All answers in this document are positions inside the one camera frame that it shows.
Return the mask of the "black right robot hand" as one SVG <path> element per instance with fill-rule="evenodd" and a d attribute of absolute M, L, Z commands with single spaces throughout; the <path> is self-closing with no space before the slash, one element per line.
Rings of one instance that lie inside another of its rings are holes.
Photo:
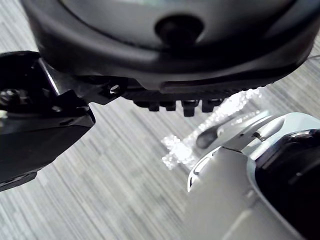
<path fill-rule="evenodd" d="M 317 0 L 23 0 L 37 51 L 0 55 L 0 189 L 21 186 L 119 97 L 210 112 L 309 56 Z"/>

